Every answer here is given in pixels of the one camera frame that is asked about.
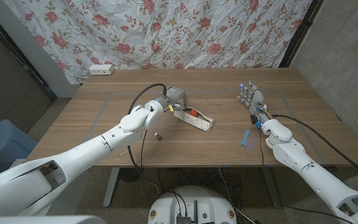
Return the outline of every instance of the wall outlet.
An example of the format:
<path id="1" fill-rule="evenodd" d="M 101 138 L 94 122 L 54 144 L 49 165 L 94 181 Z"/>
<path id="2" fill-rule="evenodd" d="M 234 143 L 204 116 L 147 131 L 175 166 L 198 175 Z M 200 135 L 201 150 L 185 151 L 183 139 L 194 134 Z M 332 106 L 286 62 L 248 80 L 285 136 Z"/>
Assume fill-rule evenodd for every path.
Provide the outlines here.
<path id="1" fill-rule="evenodd" d="M 112 65 L 92 65 L 89 71 L 91 75 L 111 75 L 114 67 Z"/>

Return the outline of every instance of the floral fabric backdrop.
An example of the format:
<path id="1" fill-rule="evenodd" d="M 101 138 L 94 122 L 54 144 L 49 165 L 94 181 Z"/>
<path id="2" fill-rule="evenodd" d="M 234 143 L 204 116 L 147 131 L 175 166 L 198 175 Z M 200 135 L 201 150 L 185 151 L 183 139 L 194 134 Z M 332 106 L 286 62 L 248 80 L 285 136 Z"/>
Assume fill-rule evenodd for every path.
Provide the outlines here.
<path id="1" fill-rule="evenodd" d="M 4 0 L 67 80 L 115 69 L 277 67 L 311 0 Z"/>

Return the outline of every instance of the wooden table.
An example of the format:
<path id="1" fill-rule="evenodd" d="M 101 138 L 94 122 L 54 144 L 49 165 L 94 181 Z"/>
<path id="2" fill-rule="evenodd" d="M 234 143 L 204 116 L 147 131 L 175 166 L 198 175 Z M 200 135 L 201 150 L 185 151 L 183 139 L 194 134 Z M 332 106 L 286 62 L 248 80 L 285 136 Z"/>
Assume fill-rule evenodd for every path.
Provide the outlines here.
<path id="1" fill-rule="evenodd" d="M 196 70 L 116 70 L 109 76 L 90 76 L 32 151 L 28 160 L 52 156 L 69 150 L 89 138 L 111 129 L 128 112 L 136 94 L 153 83 L 184 89 L 188 104 L 215 120 L 210 132 L 186 124 L 167 111 L 156 130 L 163 137 L 146 136 L 144 167 L 249 167 L 261 166 L 259 131 L 250 123 L 250 114 L 236 96 L 239 84 L 252 80 L 264 94 L 273 114 L 296 117 L 314 127 L 345 155 L 358 164 L 358 139 L 336 117 L 330 107 L 292 68 L 196 69 Z M 162 92 L 155 87 L 137 104 L 144 105 Z M 292 120 L 279 118 L 293 137 L 321 165 L 348 163 L 325 142 Z M 249 129 L 247 147 L 240 145 Z M 264 143 L 264 164 L 281 164 Z M 140 162 L 141 142 L 132 146 Z M 132 167 L 127 148 L 111 153 L 97 166 Z"/>

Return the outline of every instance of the orange object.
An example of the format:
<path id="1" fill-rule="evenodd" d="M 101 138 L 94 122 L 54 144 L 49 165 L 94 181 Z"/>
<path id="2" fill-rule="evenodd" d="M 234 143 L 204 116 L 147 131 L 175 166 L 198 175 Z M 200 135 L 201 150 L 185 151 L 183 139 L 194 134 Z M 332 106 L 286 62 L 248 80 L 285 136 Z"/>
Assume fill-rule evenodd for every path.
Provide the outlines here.
<path id="1" fill-rule="evenodd" d="M 197 116 L 198 116 L 198 113 L 197 113 L 197 111 L 195 111 L 194 109 L 192 109 L 192 110 L 190 111 L 190 115 L 197 117 Z"/>

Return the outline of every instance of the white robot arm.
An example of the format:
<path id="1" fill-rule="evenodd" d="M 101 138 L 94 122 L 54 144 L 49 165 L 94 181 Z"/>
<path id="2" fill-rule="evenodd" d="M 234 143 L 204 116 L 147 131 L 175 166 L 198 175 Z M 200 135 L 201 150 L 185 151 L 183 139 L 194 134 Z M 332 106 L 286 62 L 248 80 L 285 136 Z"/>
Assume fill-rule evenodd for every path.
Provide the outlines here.
<path id="1" fill-rule="evenodd" d="M 111 152 L 142 139 L 142 127 L 150 130 L 168 105 L 186 106 L 186 93 L 168 87 L 167 94 L 135 106 L 121 122 L 79 146 L 56 156 L 25 162 L 0 174 L 0 216 L 36 215 L 46 209 L 76 177 Z"/>
<path id="2" fill-rule="evenodd" d="M 358 224 L 358 191 L 345 185 L 308 156 L 304 147 L 292 138 L 292 132 L 278 120 L 272 119 L 262 93 L 252 82 L 250 86 L 247 88 L 241 85 L 238 99 L 249 107 L 249 111 L 262 125 L 263 133 L 268 136 L 266 144 L 273 149 L 276 160 L 299 174 L 333 214 Z"/>

